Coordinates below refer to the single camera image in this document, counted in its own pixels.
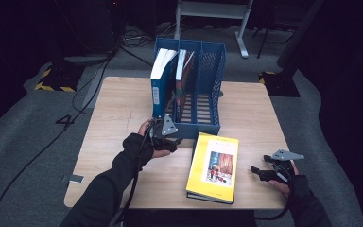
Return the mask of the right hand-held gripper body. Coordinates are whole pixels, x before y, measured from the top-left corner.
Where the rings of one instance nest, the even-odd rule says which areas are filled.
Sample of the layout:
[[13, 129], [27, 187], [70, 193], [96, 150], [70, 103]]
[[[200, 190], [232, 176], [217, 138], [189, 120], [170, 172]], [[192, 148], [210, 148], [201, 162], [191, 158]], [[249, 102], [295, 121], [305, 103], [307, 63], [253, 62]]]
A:
[[270, 155], [274, 160], [271, 164], [276, 173], [276, 180], [281, 183], [288, 183], [294, 176], [292, 162], [294, 160], [302, 160], [302, 154], [294, 153], [284, 149], [278, 149]]

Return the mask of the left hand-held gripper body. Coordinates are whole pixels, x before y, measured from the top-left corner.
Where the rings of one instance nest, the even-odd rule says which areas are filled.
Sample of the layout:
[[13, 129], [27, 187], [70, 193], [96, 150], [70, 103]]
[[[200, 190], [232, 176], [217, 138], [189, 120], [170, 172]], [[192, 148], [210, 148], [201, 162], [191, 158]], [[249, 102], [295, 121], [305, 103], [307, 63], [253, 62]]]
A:
[[176, 133], [178, 129], [171, 117], [167, 114], [163, 118], [153, 118], [150, 120], [149, 137], [151, 145], [155, 150], [161, 150], [165, 146], [176, 146], [167, 136]]

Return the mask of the blue plastic file rack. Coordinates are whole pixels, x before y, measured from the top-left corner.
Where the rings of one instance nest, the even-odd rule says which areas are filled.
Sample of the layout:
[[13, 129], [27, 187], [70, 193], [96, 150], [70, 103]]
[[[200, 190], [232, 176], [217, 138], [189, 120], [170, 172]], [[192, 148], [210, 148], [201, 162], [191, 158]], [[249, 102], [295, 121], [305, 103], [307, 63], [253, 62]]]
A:
[[181, 122], [176, 121], [175, 115], [176, 80], [164, 112], [164, 115], [168, 114], [171, 117], [178, 129], [174, 135], [187, 139], [197, 137], [201, 131], [217, 134], [220, 130], [218, 99], [221, 96], [220, 88], [226, 61], [225, 45], [223, 43], [159, 38], [154, 46], [155, 59], [160, 48], [176, 50], [178, 52], [177, 65], [181, 49], [194, 51], [193, 67], [187, 80], [186, 100]]

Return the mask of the thick blue book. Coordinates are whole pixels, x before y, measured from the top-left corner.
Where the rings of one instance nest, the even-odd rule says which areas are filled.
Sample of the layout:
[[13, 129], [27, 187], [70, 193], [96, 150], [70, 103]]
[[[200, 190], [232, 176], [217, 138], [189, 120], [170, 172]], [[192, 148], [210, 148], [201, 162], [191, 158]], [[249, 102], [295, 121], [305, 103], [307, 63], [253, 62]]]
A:
[[153, 64], [150, 81], [153, 111], [152, 116], [161, 118], [164, 116], [170, 100], [176, 71], [176, 59], [178, 52], [172, 49], [160, 48]]

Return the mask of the illustrated blue and red book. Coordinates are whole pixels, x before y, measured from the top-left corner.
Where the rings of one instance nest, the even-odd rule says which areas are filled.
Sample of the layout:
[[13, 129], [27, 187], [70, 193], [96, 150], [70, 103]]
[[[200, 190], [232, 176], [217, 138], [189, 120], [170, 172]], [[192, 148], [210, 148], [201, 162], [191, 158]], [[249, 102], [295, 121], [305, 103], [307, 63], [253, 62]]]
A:
[[188, 51], [181, 49], [179, 51], [178, 65], [176, 71], [176, 85], [175, 85], [175, 96], [176, 96], [176, 107], [175, 115], [176, 121], [182, 121], [182, 114], [184, 110], [185, 100], [186, 100], [186, 87], [187, 80], [190, 71], [193, 67], [193, 57], [194, 51]]

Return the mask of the person's right hand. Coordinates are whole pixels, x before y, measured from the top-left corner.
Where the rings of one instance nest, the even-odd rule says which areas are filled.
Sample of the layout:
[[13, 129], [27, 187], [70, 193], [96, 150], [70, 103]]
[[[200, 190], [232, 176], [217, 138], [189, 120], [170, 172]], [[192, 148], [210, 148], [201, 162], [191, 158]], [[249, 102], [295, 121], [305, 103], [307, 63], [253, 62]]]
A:
[[295, 165], [292, 166], [294, 177], [290, 183], [280, 183], [275, 180], [270, 180], [268, 184], [283, 193], [287, 198], [292, 197], [294, 200], [298, 200], [310, 195], [311, 191], [306, 176], [300, 174]]

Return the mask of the person's left hand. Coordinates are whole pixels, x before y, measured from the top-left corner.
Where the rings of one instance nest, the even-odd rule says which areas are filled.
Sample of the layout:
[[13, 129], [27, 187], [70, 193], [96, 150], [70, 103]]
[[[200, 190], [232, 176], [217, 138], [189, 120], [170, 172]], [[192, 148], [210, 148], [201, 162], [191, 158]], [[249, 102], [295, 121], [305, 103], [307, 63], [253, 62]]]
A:
[[127, 157], [141, 170], [151, 159], [165, 157], [171, 154], [169, 150], [154, 149], [146, 137], [150, 119], [145, 121], [138, 132], [131, 133], [124, 141], [123, 148]]

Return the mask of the black and yellow striped base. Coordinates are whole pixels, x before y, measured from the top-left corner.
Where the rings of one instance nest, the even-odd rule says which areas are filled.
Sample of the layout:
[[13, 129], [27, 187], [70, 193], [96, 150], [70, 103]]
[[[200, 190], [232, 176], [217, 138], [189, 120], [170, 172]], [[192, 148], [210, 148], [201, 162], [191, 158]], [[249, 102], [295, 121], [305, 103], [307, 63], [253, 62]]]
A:
[[49, 65], [35, 86], [36, 90], [75, 92], [83, 69], [72, 68], [60, 70]]
[[300, 97], [300, 93], [292, 78], [282, 73], [264, 71], [258, 75], [270, 96]]

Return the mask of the grey tape piece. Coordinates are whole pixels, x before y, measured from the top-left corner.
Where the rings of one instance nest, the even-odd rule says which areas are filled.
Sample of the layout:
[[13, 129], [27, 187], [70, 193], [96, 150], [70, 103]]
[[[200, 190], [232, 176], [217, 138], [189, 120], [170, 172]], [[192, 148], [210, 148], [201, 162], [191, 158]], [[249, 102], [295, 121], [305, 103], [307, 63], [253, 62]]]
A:
[[63, 175], [61, 180], [64, 183], [83, 183], [84, 177], [83, 176], [79, 176], [79, 175]]

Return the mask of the black floor tape mark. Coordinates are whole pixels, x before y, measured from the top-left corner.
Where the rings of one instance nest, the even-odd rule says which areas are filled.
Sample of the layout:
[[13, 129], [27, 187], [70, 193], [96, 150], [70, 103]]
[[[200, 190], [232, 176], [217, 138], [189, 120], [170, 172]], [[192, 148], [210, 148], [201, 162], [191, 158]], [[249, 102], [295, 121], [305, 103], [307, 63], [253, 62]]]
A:
[[74, 119], [70, 114], [65, 115], [64, 117], [58, 119], [56, 124], [63, 125], [63, 130], [66, 131], [70, 126], [74, 124]]

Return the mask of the black stand leg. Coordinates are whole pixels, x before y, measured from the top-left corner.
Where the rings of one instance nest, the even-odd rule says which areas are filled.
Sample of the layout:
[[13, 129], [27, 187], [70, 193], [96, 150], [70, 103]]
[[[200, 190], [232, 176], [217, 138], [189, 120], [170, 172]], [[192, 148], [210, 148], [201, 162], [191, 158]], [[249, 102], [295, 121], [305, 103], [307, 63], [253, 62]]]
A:
[[276, 44], [277, 43], [277, 41], [268, 38], [269, 34], [272, 34], [272, 30], [268, 29], [268, 28], [265, 29], [265, 32], [264, 32], [264, 35], [262, 37], [260, 47], [259, 47], [259, 50], [258, 50], [258, 53], [257, 53], [257, 56], [256, 56], [257, 59], [261, 58], [265, 43], [271, 43], [271, 44]]

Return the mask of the black slanted pole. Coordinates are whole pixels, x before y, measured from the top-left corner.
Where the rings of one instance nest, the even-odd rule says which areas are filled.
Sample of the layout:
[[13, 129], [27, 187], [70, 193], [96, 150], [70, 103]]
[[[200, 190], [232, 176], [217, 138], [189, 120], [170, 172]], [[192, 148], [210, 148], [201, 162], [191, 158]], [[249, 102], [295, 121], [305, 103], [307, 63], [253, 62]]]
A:
[[277, 65], [282, 69], [287, 69], [293, 65], [293, 62], [301, 55], [303, 49], [303, 41], [306, 32], [313, 23], [320, 8], [325, 0], [315, 0], [309, 10], [306, 12], [298, 29], [293, 34], [293, 37], [286, 45], [284, 51], [277, 60]]

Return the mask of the white metal desk frame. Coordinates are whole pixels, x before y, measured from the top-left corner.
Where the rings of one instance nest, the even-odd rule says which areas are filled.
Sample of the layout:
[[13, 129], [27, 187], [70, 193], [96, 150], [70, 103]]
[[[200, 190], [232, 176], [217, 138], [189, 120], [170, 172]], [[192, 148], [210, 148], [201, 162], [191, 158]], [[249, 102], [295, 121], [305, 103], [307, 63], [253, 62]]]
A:
[[233, 5], [226, 3], [204, 3], [178, 0], [176, 6], [176, 28], [174, 38], [178, 40], [181, 37], [182, 16], [240, 20], [241, 26], [239, 30], [234, 33], [234, 36], [241, 57], [246, 59], [249, 56], [249, 51], [245, 46], [243, 36], [251, 14], [252, 2], [253, 0], [248, 0], [246, 4]]

